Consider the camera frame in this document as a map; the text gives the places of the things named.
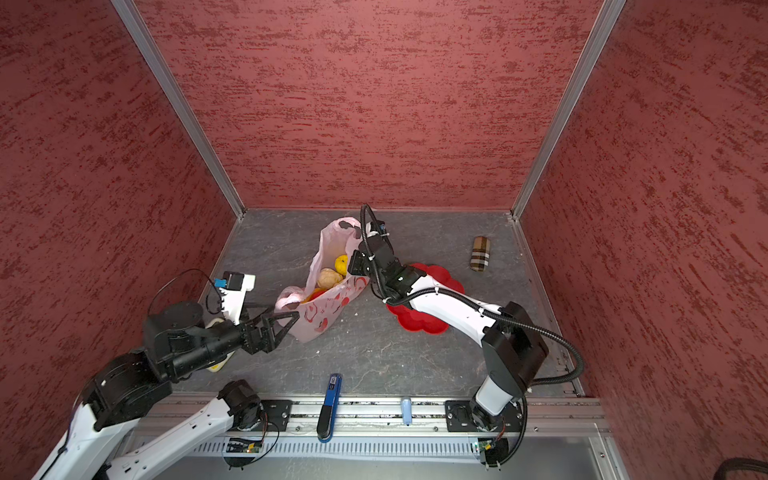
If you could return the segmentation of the pink printed plastic bag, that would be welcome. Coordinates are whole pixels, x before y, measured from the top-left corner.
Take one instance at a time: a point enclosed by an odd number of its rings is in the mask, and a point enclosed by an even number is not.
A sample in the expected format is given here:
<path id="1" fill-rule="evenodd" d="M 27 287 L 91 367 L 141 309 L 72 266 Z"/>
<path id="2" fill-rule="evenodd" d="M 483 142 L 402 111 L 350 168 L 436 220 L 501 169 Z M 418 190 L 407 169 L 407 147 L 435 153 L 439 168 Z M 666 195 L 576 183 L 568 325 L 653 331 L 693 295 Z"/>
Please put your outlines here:
<path id="1" fill-rule="evenodd" d="M 368 286 L 366 276 L 355 276 L 346 266 L 361 241 L 359 220 L 342 217 L 332 221 L 320 232 L 306 285 L 287 287 L 278 296 L 276 311 L 299 314 L 289 330 L 299 342 L 307 343 L 323 334 Z"/>

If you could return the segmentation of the beige garlic bulb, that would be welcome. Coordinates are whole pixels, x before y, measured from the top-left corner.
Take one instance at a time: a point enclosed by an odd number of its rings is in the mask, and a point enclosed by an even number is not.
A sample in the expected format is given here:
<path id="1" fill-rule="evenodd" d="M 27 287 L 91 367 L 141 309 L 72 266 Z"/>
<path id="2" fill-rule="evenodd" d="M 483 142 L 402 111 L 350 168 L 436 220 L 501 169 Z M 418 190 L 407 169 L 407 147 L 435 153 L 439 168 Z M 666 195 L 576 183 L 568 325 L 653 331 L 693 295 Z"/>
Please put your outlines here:
<path id="1" fill-rule="evenodd" d="M 334 288 L 336 285 L 343 282 L 344 279 L 345 277 L 342 277 L 341 275 L 337 274 L 334 269 L 323 268 L 318 275 L 316 286 L 318 288 L 330 290 Z"/>

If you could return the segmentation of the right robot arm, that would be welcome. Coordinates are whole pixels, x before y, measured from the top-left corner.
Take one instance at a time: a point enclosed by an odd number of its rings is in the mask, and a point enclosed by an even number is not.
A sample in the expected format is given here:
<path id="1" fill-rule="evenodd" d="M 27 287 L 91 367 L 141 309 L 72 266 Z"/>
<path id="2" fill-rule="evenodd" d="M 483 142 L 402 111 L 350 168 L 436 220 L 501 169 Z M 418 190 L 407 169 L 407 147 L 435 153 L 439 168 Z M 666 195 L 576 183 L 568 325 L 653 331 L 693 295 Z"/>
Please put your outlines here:
<path id="1" fill-rule="evenodd" d="M 469 402 L 469 415 L 478 428 L 494 431 L 507 405 L 532 386 L 549 354 L 525 309 L 514 302 L 501 307 L 467 297 L 424 268 L 402 264 L 388 235 L 371 224 L 361 238 L 348 264 L 350 273 L 368 276 L 386 305 L 431 315 L 481 348 L 487 377 Z"/>

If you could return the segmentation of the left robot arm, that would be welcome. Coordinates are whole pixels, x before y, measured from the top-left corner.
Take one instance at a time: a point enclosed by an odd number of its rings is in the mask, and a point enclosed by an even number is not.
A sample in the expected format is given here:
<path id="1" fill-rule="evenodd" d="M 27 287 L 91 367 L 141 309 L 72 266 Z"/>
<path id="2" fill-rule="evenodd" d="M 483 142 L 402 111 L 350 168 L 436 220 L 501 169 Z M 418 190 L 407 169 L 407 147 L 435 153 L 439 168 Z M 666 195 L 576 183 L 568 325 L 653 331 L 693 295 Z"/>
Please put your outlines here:
<path id="1" fill-rule="evenodd" d="M 267 309 L 239 323 L 203 324 L 203 308 L 181 302 L 144 323 L 142 347 L 110 361 L 74 402 L 66 433 L 36 472 L 38 479 L 153 479 L 202 443 L 231 429 L 265 435 L 268 415 L 244 380 L 226 384 L 192 416 L 120 457 L 113 451 L 175 384 L 238 350 L 274 351 L 299 320 Z"/>

